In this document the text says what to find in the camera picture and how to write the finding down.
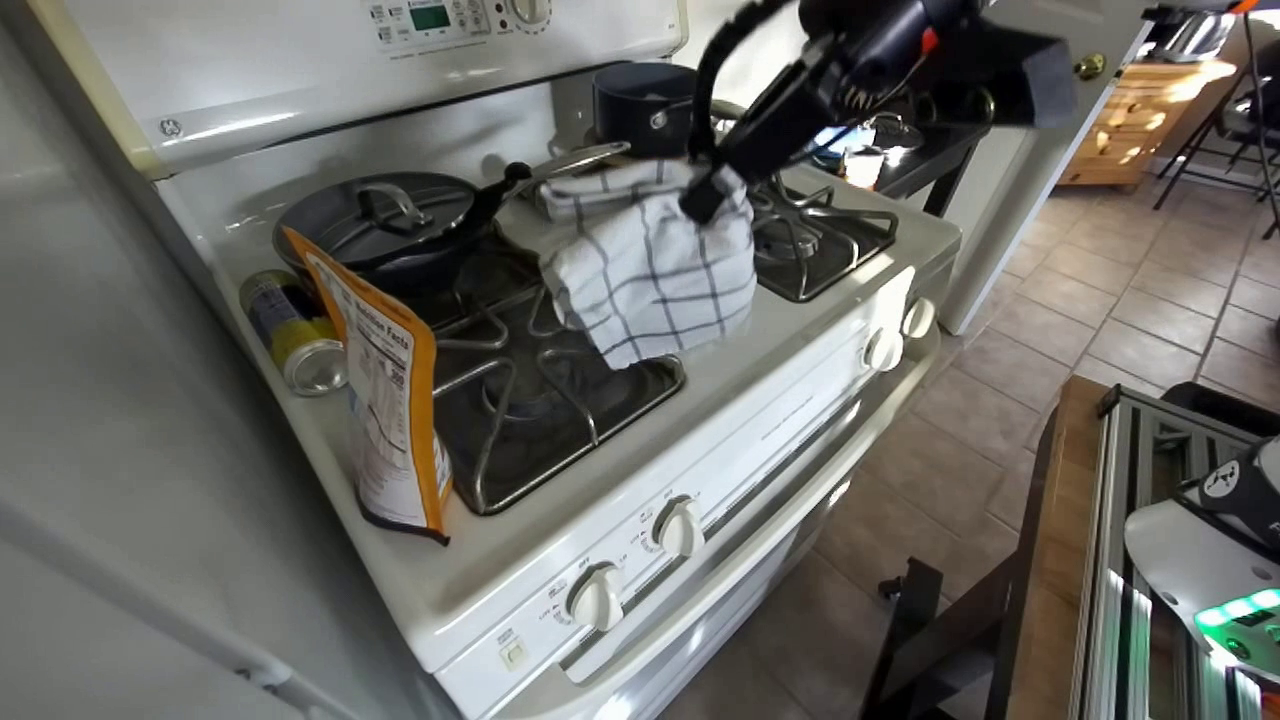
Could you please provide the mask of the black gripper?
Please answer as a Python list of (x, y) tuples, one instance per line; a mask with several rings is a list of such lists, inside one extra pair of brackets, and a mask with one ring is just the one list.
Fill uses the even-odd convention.
[(880, 47), (853, 32), (814, 34), (722, 136), (712, 130), (712, 121), (699, 121), (699, 176), (680, 192), (680, 212), (708, 223), (734, 180), (769, 180), (811, 136), (868, 114), (875, 99)]

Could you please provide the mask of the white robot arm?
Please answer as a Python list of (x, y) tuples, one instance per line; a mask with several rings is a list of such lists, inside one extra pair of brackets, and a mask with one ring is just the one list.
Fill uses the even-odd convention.
[[(801, 57), (715, 136), (721, 65), (784, 5), (801, 5)], [(897, 99), (944, 128), (1064, 128), (1080, 109), (1069, 43), (987, 20), (982, 0), (744, 0), (702, 43), (697, 74), (697, 180), (680, 192), (697, 223), (721, 212), (730, 180), (758, 183), (825, 128), (862, 125)]]

